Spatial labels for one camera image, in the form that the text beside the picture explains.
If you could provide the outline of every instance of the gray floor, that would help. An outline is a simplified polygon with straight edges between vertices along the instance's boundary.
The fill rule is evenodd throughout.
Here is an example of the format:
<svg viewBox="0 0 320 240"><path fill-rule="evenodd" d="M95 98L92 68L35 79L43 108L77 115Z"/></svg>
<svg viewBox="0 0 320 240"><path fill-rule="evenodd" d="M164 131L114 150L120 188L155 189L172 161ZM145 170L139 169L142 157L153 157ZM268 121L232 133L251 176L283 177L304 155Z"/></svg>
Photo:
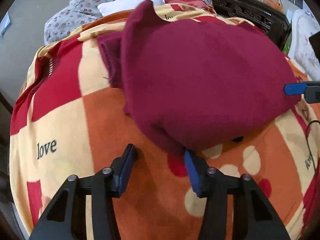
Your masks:
<svg viewBox="0 0 320 240"><path fill-rule="evenodd" d="M11 27L0 38L0 92L14 104L36 51L44 45L44 24L69 0L15 0Z"/></svg>

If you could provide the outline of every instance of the cream polka dot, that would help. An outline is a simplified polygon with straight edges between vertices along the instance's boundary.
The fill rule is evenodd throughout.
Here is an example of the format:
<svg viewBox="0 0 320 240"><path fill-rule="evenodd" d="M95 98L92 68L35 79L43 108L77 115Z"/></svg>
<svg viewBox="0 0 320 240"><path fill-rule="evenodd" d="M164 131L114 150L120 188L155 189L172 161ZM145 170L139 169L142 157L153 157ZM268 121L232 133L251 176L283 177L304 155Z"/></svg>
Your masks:
<svg viewBox="0 0 320 240"><path fill-rule="evenodd" d="M233 164L225 164L219 169L224 175L240 178L238 167Z"/></svg>
<svg viewBox="0 0 320 240"><path fill-rule="evenodd" d="M196 193L194 193L192 188L190 188L184 198L184 205L191 216L202 217L206 201L206 198L198 198Z"/></svg>
<svg viewBox="0 0 320 240"><path fill-rule="evenodd" d="M261 168L261 160L256 148L252 145L243 151L243 167L251 175L256 175Z"/></svg>
<svg viewBox="0 0 320 240"><path fill-rule="evenodd" d="M209 149L206 149L202 151L202 154L208 158L216 159L218 158L222 153L222 144L218 144L216 146L213 146Z"/></svg>

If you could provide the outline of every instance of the wire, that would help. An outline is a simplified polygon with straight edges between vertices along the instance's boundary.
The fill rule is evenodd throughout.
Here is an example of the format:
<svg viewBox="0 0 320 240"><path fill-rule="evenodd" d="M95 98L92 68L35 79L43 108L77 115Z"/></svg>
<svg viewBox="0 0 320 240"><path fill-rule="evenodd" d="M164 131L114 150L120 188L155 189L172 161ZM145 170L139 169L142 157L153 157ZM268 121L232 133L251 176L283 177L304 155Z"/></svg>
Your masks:
<svg viewBox="0 0 320 240"><path fill-rule="evenodd" d="M308 150L309 150L309 156L311 156L311 159L312 159L312 163L313 163L313 168L315 169L315 173L316 173L316 164L315 164L315 160L313 159L313 155L312 155L312 152L311 152L311 150L310 150L310 145L309 145L309 140L308 140L308 131L309 131L309 129L310 129L310 125L312 125L313 123L318 123L318 124L320 124L320 121L319 120L313 120L313 121L311 121L309 124L308 124L308 126L307 126L307 129L306 129L306 141L307 141L307 146L308 146Z"/></svg>

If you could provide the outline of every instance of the maroon garment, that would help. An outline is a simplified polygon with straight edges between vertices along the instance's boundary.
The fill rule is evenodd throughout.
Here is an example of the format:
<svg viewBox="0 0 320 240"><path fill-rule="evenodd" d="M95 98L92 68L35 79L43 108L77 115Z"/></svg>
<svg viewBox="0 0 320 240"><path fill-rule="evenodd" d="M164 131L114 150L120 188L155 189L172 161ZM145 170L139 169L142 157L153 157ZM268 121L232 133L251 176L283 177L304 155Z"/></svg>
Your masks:
<svg viewBox="0 0 320 240"><path fill-rule="evenodd" d="M284 94L295 77L283 53L247 23L170 23L145 1L112 35L98 38L111 86L122 88L125 111L166 152L246 135L301 99Z"/></svg>

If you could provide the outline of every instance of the patterned blanket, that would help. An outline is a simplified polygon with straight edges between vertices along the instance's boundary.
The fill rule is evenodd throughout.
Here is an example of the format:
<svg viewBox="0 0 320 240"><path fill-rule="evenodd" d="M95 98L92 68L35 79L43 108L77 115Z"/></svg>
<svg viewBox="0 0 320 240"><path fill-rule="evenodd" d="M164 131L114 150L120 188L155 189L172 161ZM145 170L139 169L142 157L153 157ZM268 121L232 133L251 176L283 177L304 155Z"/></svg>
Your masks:
<svg viewBox="0 0 320 240"><path fill-rule="evenodd" d="M29 234L67 176L91 176L120 156L127 143L133 143L139 158L127 192L114 200L122 239L197 238L205 199L193 193L182 157L161 151L124 114L124 95L110 87L97 45L100 35L123 30L131 12L103 17L40 48L28 70L11 121L10 180ZM166 4L155 12L167 21L189 18L230 25L245 21L184 4ZM286 59L297 81L306 80ZM319 203L320 127L313 125L307 131L307 124L319 117L320 105L308 105L302 99L262 129L244 135L243 141L229 141L198 154L224 174L251 174L291 239L297 239ZM90 202L88 197L87 236L93 239ZM227 239L231 239L231 209L227 221Z"/></svg>

